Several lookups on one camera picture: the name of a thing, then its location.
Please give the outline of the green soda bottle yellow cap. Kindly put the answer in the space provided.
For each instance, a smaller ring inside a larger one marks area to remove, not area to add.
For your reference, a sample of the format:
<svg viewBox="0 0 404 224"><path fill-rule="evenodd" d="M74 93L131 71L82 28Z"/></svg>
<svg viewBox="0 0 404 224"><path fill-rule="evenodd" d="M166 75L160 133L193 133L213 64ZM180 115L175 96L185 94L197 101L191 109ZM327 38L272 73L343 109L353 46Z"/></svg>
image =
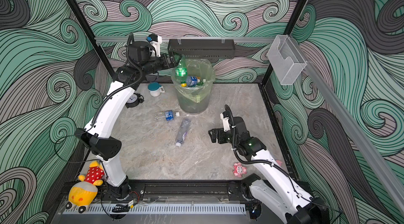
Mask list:
<svg viewBox="0 0 404 224"><path fill-rule="evenodd" d="M179 59L178 65L175 69L175 75L176 75L176 80L180 83L180 86L186 87L188 71L187 71L187 67L186 67L186 59L183 56L181 56Z"/></svg>

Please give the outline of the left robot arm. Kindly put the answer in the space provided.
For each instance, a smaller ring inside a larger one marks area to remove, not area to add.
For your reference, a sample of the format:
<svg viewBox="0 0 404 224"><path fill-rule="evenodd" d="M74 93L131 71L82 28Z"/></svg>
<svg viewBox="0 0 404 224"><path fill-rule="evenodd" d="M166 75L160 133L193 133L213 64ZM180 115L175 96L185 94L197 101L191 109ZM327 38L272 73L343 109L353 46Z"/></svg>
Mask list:
<svg viewBox="0 0 404 224"><path fill-rule="evenodd" d="M75 132L101 164L108 190L118 200L129 196L129 182L120 162L122 143L111 133L126 103L146 76L177 66L174 56L161 53L162 42L162 37L156 34L150 34L142 41L137 41L133 34L128 36L125 64L113 75L107 96L92 120Z"/></svg>

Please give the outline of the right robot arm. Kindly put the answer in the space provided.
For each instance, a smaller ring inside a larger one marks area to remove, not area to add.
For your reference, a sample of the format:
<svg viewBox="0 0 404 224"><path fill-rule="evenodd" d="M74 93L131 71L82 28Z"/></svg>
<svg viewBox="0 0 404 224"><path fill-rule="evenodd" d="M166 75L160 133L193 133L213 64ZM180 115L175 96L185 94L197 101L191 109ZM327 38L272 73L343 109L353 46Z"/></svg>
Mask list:
<svg viewBox="0 0 404 224"><path fill-rule="evenodd" d="M257 137L252 137L241 117L233 116L228 105L221 113L222 128L208 133L213 143L231 144L237 162L254 166L263 179L247 184L248 198L260 201L284 224L329 224L329 208L298 185Z"/></svg>

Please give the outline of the clear bottle blue label white cap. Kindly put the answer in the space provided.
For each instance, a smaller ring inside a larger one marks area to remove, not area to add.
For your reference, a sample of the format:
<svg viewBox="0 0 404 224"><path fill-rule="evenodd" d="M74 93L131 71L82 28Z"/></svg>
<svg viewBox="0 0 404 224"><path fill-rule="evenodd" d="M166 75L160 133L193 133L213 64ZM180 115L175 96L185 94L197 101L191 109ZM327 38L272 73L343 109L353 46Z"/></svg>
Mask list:
<svg viewBox="0 0 404 224"><path fill-rule="evenodd" d="M157 121L173 121L175 118L180 116L180 112L173 110L160 111L155 115Z"/></svg>

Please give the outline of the small clear bottle blue label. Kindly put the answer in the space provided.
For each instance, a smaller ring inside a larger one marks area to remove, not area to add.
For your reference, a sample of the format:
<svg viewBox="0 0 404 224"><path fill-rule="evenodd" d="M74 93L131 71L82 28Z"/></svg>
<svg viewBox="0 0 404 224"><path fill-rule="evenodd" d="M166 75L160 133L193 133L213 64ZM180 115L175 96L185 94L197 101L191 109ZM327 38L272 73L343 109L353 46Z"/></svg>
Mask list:
<svg viewBox="0 0 404 224"><path fill-rule="evenodd" d="M201 79L196 76L187 76L187 79L185 81L186 87L194 87L200 82L201 82Z"/></svg>

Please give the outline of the tall clear bottle white cap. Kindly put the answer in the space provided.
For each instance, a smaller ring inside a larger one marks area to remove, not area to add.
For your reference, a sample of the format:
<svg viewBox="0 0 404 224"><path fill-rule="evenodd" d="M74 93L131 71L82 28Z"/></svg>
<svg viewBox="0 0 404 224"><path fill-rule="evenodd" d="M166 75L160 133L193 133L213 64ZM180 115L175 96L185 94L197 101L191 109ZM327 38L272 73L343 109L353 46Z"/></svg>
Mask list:
<svg viewBox="0 0 404 224"><path fill-rule="evenodd" d="M181 147L183 145L185 138L187 136L187 133L189 131L190 124L191 124L191 120L189 118L184 118L182 120L182 123L179 127L179 130L178 130L176 138L175 138L176 147Z"/></svg>

